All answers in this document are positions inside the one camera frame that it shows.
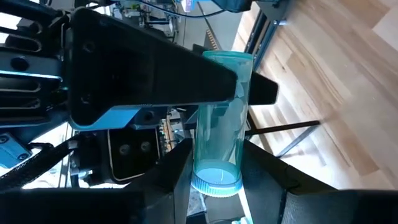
teal plastic cup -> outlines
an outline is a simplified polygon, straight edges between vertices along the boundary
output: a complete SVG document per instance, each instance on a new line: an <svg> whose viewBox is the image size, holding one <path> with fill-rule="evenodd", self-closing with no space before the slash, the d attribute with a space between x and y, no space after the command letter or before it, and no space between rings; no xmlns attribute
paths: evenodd
<svg viewBox="0 0 398 224"><path fill-rule="evenodd" d="M199 106L192 187L212 197L230 197L243 186L240 166L253 57L226 51L203 56L234 71L238 80L233 100Z"/></svg>

blue cable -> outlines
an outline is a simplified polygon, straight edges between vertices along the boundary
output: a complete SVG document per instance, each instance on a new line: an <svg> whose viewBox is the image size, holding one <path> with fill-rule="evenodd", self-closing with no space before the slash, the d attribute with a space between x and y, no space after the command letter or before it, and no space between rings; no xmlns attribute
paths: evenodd
<svg viewBox="0 0 398 224"><path fill-rule="evenodd" d="M220 10L220 11L213 12L213 13L210 13L210 14L207 14L207 15L202 15L202 16L189 16L189 15L184 15L184 14L180 14L180 13L177 13L177 12L172 12L172 11L163 9L163 8L161 8L159 6L155 6L155 5L151 4L151 3L144 2L143 0L140 0L139 2L144 4L144 5L146 5L146 6L153 7L155 9L164 11L167 14L174 15L174 16L185 17L185 18L189 18L189 19L203 19L203 18L207 18L207 17L210 17L210 16L215 16L215 15L218 15L220 13L225 12L225 10Z"/></svg>

wooden floor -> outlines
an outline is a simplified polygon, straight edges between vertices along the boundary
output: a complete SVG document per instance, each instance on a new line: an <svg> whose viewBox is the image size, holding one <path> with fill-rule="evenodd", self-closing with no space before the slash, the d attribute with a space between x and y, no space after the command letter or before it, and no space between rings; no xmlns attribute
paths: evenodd
<svg viewBox="0 0 398 224"><path fill-rule="evenodd" d="M245 12L242 51L258 7ZM339 189L398 188L398 0L295 0L261 73L277 103L252 108L262 126L321 119L285 161ZM267 134L278 153L303 130Z"/></svg>

black metal frame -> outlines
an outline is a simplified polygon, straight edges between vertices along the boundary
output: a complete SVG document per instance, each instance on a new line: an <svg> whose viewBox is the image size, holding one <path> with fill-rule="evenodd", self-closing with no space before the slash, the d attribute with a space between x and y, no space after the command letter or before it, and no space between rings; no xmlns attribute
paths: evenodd
<svg viewBox="0 0 398 224"><path fill-rule="evenodd" d="M275 34L276 29L278 28L278 26L281 25L281 21L285 19L286 14L290 9L290 2L291 0L280 0L277 3L257 2L261 10L257 15L256 21L250 34L250 38L244 49L245 52L254 55L254 71L259 68L261 60L265 55L265 52L271 42L272 37ZM306 137L313 133L314 130L319 127L319 125L321 125L321 122L319 120L314 120L258 129L250 113L248 113L248 122L251 129L249 131L246 131L246 136L308 127L301 135L295 138L288 146L281 150L278 155L276 155L276 157L278 158L286 155L292 148L294 148L298 143L303 141Z"/></svg>

transparent plastic cup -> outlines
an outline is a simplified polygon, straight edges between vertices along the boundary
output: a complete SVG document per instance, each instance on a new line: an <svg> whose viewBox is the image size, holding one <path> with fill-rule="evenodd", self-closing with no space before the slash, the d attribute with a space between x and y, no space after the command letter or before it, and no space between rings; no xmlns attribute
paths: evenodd
<svg viewBox="0 0 398 224"><path fill-rule="evenodd" d="M199 106L192 186L205 195L230 197L243 185L240 166L253 57L226 51L203 56L235 71L238 80L233 100Z"/></svg>

